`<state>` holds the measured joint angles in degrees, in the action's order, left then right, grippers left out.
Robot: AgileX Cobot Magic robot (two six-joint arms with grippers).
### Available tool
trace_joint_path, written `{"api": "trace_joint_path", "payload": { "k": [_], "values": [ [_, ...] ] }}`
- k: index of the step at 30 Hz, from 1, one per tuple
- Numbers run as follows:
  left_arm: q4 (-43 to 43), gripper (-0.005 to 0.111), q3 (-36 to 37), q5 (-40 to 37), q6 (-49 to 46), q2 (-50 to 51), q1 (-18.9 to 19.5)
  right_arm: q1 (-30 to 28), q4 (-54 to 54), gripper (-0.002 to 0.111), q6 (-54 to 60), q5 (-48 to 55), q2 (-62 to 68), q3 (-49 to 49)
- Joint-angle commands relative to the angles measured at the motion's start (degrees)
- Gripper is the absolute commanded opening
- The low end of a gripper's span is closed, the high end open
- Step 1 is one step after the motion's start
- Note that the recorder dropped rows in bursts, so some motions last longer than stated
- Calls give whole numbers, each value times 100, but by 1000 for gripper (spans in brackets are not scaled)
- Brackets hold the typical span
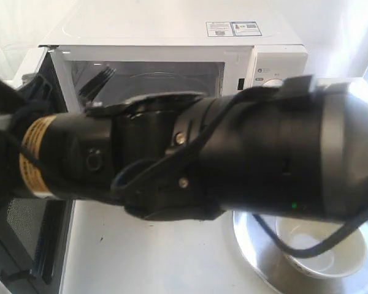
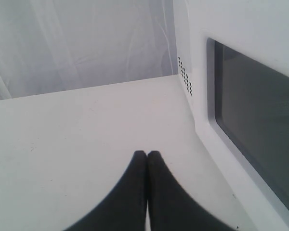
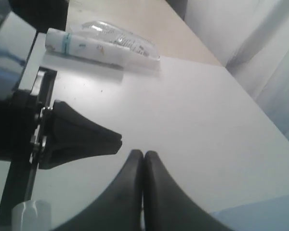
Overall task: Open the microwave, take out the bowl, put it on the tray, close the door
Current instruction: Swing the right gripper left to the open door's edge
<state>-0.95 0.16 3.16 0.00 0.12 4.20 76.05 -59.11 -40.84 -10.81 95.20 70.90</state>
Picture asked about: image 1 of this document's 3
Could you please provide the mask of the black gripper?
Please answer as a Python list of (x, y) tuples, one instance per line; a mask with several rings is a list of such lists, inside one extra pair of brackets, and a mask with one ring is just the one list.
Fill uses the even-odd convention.
[(41, 75), (18, 89), (0, 80), (0, 209), (17, 182), (19, 146), (28, 127), (52, 113), (51, 84)]

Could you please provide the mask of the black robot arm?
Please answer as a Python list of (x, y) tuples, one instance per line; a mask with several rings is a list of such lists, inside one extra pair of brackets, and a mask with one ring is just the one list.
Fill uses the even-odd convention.
[(52, 113), (0, 81), (0, 204), (91, 200), (145, 220), (227, 210), (368, 218), (368, 89), (289, 78)]

